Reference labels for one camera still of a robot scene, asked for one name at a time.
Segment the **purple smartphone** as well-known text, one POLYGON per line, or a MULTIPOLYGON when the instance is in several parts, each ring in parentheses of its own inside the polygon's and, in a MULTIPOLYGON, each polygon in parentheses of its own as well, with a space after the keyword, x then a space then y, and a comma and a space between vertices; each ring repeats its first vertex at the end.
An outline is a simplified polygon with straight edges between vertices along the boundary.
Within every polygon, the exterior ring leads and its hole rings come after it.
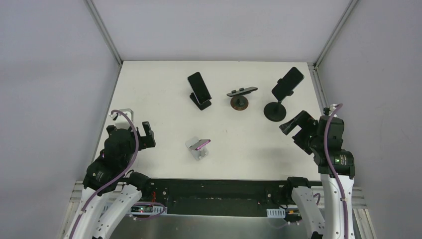
POLYGON ((201 150, 203 147, 205 147, 208 143, 210 143, 210 139, 200 139, 197 143, 192 145, 194 150, 201 150))

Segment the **black smartphone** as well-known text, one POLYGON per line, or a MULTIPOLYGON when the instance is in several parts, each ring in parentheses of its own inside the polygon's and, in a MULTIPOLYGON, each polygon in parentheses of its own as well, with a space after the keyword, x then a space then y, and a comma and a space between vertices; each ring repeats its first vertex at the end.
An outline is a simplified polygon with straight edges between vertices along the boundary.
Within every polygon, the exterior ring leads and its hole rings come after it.
POLYGON ((257 90, 258 90, 257 87, 240 88, 239 90, 232 90, 230 93, 227 93, 226 95, 228 97, 243 96, 257 90))
POLYGON ((194 96, 199 104, 203 104, 211 99, 209 90, 202 78, 200 72, 195 72, 188 77, 188 82, 191 85, 194 96))

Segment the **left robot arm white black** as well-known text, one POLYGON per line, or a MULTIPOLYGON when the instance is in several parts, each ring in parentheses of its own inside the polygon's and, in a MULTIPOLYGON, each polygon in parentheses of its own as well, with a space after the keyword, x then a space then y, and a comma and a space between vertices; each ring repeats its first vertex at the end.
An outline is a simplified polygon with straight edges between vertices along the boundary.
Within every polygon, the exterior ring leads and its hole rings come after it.
POLYGON ((137 153, 156 145, 149 122, 142 127, 144 136, 130 126, 107 126, 104 148, 86 170, 80 204, 64 238, 108 239, 132 205, 151 197, 148 176, 132 172, 124 177, 137 153))

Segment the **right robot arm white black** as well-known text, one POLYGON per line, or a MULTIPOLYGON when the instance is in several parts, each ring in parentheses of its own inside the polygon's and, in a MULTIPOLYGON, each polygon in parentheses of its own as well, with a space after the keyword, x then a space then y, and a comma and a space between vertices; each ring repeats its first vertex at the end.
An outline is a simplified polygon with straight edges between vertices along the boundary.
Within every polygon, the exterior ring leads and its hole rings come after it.
POLYGON ((324 213, 317 206, 307 178, 288 177, 281 190, 282 198, 298 207, 308 238, 353 239, 355 160, 351 152, 342 149, 344 121, 334 113, 315 119, 301 111, 279 128, 288 135, 297 126, 300 130, 292 139, 305 153, 314 156, 323 187, 324 213))

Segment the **black pole phone stand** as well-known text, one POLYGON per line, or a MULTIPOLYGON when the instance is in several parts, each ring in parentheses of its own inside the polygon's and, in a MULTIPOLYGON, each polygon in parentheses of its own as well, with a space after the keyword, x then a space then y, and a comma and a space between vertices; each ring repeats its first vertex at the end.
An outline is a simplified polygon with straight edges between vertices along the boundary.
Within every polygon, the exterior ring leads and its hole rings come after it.
POLYGON ((282 101, 270 102, 263 110, 264 116, 274 122, 280 122, 286 117, 286 108, 282 105, 282 101))

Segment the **teal smartphone on pole stand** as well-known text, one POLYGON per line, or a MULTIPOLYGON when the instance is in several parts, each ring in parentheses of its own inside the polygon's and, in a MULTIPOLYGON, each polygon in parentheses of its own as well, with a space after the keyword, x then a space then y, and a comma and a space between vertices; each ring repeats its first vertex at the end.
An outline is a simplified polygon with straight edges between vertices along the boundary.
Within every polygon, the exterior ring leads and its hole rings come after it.
POLYGON ((304 79, 304 75, 296 67, 292 67, 286 75, 277 81, 271 93, 281 102, 285 97, 291 96, 296 86, 304 79))

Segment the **round wooden base phone stand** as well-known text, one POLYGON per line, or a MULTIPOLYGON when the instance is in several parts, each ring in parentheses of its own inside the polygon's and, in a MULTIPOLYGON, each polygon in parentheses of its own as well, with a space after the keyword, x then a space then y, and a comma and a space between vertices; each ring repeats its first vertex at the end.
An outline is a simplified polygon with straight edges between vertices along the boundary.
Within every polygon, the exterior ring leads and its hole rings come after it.
POLYGON ((245 96, 234 96, 230 100, 230 105, 237 111, 243 111, 247 109, 249 101, 245 96))

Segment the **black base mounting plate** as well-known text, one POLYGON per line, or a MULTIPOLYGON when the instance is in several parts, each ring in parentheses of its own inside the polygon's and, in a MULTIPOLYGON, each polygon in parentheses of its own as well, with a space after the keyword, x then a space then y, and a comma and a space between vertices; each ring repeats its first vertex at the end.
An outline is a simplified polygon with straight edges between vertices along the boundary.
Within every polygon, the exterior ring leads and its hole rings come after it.
POLYGON ((294 205, 293 186, 321 186, 319 181, 150 179, 142 202, 163 204, 167 214, 266 217, 267 210, 294 205))

